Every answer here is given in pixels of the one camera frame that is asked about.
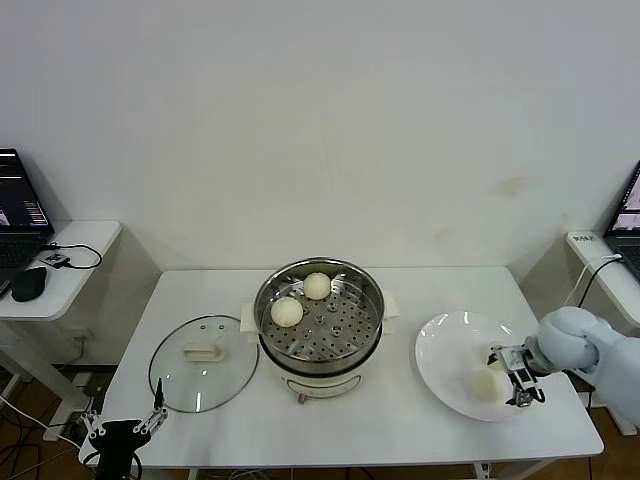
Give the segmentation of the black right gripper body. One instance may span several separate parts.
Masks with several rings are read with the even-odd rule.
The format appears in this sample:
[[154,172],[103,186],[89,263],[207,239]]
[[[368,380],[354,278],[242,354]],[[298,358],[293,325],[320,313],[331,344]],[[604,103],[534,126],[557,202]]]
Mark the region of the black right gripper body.
[[540,352],[536,337],[527,337],[522,344],[522,361],[532,379],[545,376],[544,364],[540,363]]

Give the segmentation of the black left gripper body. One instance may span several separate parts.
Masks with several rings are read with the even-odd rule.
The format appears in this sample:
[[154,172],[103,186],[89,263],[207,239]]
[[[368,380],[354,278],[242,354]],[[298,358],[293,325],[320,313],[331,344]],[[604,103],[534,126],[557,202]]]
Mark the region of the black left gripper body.
[[98,458],[96,479],[142,478],[142,464],[137,450],[150,441],[150,432],[139,420],[116,420],[103,423],[92,438]]

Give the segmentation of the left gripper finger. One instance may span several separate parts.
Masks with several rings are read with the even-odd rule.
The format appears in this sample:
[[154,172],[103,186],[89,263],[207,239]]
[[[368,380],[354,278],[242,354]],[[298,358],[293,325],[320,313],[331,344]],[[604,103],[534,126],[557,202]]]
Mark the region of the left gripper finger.
[[103,435],[102,421],[96,410],[83,412],[81,414],[81,420],[83,421],[87,430],[87,435],[91,440]]
[[168,410],[164,406],[164,392],[162,379],[159,378],[154,393],[151,412],[139,422],[137,432],[140,434],[154,434],[168,418]]

